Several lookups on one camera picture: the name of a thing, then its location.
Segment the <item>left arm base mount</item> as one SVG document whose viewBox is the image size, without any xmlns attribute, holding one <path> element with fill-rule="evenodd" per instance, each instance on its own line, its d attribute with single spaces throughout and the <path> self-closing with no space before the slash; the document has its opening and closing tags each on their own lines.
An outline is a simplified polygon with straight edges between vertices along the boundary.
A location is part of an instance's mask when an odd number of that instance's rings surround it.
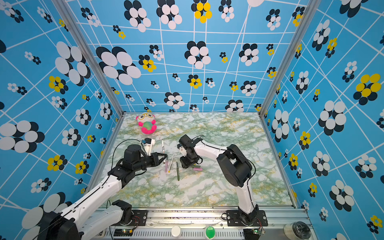
<svg viewBox="0 0 384 240">
<path fill-rule="evenodd" d="M 137 227 L 146 225 L 148 210 L 134 210 L 131 204 L 123 200 L 114 201 L 112 206 L 117 206 L 123 210 L 122 218 L 113 226 Z"/>
</svg>

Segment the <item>white marker pen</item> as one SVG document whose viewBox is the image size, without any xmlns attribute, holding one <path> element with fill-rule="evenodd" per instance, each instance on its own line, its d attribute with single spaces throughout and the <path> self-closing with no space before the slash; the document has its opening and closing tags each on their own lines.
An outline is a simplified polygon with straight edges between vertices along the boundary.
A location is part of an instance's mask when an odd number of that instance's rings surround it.
<svg viewBox="0 0 384 240">
<path fill-rule="evenodd" d="M 162 153 L 165 154 L 165 144 L 164 144 L 164 140 L 162 140 Z"/>
</svg>

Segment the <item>pink pen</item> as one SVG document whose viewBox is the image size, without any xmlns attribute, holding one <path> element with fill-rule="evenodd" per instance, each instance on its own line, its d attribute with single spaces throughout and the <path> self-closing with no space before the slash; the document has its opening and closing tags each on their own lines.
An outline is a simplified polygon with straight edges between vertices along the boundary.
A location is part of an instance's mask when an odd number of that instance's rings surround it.
<svg viewBox="0 0 384 240">
<path fill-rule="evenodd" d="M 169 161 L 168 160 L 166 160 L 166 168 L 165 168 L 165 173 L 168 173 L 168 168 L 169 168 Z"/>
</svg>

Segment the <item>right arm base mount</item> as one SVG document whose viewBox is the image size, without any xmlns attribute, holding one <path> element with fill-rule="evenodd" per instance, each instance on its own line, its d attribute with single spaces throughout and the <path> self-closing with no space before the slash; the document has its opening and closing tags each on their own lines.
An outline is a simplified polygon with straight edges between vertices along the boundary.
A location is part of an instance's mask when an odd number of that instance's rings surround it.
<svg viewBox="0 0 384 240">
<path fill-rule="evenodd" d="M 268 220 L 265 211 L 254 210 L 246 214 L 241 210 L 227 210 L 227 224 L 229 227 L 267 227 Z"/>
</svg>

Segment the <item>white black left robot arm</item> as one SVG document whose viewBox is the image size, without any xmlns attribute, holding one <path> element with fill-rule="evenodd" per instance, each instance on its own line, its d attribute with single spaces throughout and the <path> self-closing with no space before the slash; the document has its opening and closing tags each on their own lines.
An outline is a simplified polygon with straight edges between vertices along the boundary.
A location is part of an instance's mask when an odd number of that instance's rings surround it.
<svg viewBox="0 0 384 240">
<path fill-rule="evenodd" d="M 103 212 L 94 212 L 111 196 L 122 190 L 138 172 L 159 166 L 167 154 L 146 153 L 140 145 L 129 145 L 116 166 L 92 190 L 59 213 L 50 212 L 42 217 L 35 240 L 90 240 L 114 225 L 139 225 L 132 205 L 117 200 Z"/>
</svg>

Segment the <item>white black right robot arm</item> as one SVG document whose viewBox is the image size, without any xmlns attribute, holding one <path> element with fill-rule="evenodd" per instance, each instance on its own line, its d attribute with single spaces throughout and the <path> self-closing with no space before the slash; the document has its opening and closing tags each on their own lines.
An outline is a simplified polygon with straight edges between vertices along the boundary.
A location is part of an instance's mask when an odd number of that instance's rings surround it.
<svg viewBox="0 0 384 240">
<path fill-rule="evenodd" d="M 253 163 L 234 144 L 220 147 L 205 142 L 202 138 L 191 139 L 183 135 L 178 149 L 184 169 L 206 158 L 216 160 L 225 179 L 236 188 L 239 200 L 239 214 L 242 222 L 250 226 L 257 221 L 259 206 L 254 200 L 250 179 L 253 177 Z"/>
</svg>

